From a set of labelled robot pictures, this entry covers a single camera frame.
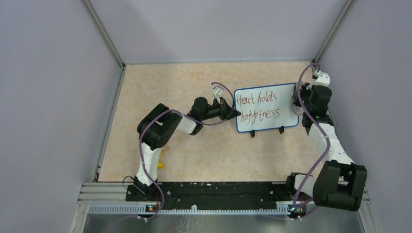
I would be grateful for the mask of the grey oval whiteboard eraser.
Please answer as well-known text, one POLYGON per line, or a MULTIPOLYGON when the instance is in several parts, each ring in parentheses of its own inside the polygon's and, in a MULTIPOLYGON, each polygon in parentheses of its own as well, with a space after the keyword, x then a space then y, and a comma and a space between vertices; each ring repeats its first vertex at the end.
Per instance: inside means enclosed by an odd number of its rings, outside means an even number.
POLYGON ((291 99, 291 111, 297 116, 301 116, 304 112, 298 96, 293 96, 291 99))

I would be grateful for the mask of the blue-framed small whiteboard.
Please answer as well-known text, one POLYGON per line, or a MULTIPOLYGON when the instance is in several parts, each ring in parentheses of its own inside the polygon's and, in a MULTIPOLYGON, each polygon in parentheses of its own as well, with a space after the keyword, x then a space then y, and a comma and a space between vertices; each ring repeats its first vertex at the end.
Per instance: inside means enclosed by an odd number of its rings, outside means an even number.
POLYGON ((295 127, 299 116, 291 111, 295 83, 257 86, 234 92, 239 133, 295 127))

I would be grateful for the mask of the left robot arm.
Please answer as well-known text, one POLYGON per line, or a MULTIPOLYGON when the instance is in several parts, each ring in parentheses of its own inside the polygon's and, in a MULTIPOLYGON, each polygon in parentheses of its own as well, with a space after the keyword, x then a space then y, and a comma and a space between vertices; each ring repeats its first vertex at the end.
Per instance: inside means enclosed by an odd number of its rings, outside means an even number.
POLYGON ((137 127, 140 164, 133 183, 127 187, 126 200, 153 201, 161 196, 157 184, 158 163, 163 148, 176 131, 196 135, 206 125, 206 120, 218 118, 223 123, 238 116, 240 112, 223 97, 212 103, 198 97, 186 115, 158 104, 137 127))

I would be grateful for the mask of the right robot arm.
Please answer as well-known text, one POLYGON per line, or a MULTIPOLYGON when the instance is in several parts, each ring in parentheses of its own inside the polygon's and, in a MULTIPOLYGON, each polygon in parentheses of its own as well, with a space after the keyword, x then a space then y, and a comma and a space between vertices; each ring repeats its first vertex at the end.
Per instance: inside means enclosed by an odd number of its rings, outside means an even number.
MULTIPOLYGON (((295 116, 287 120, 289 127, 296 126, 298 117, 312 139, 319 159, 307 174, 295 174, 294 181, 285 186, 286 196, 294 203, 305 194, 317 206, 357 211, 361 205, 367 179, 365 166, 357 165, 346 154, 336 137, 334 123, 327 114, 332 92, 327 83, 288 83, 291 98, 291 113, 295 116)), ((237 130, 279 129, 274 124, 274 116, 264 111, 276 101, 286 104, 284 96, 278 97, 273 90, 276 85, 237 89, 234 92, 235 107, 240 111, 237 130)))

